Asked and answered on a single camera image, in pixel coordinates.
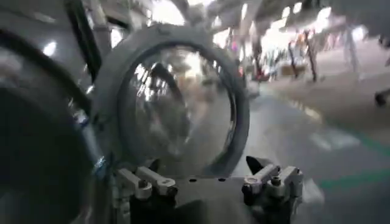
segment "painted line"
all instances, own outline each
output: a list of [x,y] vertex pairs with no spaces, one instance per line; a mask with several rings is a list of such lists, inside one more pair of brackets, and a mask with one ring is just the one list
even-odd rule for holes
[[362,173],[358,175],[351,175],[342,177],[337,180],[325,180],[319,183],[319,186],[323,189],[334,189],[339,187],[357,187],[362,184],[368,184],[373,182],[382,182],[389,180],[390,170],[381,170],[377,172]]

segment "transparent shield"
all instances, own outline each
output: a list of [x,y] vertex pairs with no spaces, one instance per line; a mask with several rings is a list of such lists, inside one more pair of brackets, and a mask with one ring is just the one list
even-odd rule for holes
[[127,84],[119,121],[136,130],[123,132],[128,150],[145,161],[159,159],[162,175],[199,174],[226,150],[235,125],[222,75],[215,61],[187,47],[163,49],[142,61]]

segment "bolt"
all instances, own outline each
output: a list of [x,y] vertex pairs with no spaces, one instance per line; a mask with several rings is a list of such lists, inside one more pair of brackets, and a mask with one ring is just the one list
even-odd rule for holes
[[138,188],[145,188],[147,186],[147,181],[146,180],[140,180],[138,182]]
[[271,184],[274,186],[280,186],[281,181],[280,181],[279,177],[272,177]]
[[177,187],[169,187],[168,190],[166,191],[166,195],[168,197],[175,197],[178,193],[178,188]]

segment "circular frame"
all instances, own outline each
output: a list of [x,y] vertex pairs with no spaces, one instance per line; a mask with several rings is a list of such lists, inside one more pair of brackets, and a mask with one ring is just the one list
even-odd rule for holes
[[160,49],[178,45],[198,50],[206,59],[217,61],[224,71],[219,78],[234,100],[236,124],[224,153],[199,175],[230,175],[246,144],[249,131],[249,104],[234,62],[224,50],[216,48],[205,33],[193,27],[157,24],[138,30],[120,42],[108,55],[95,82],[96,91],[92,104],[92,118],[97,127],[98,139],[104,150],[114,153],[116,160],[141,165],[141,161],[137,159],[137,154],[142,153],[141,151],[124,150],[118,117],[121,89],[127,84],[127,80],[133,77],[136,66],[145,58]]

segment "metal bracket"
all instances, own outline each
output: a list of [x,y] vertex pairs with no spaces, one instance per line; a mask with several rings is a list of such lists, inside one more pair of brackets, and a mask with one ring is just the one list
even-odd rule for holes
[[165,178],[144,166],[137,168],[135,174],[152,183],[162,196],[175,196],[177,194],[176,182],[173,179]]

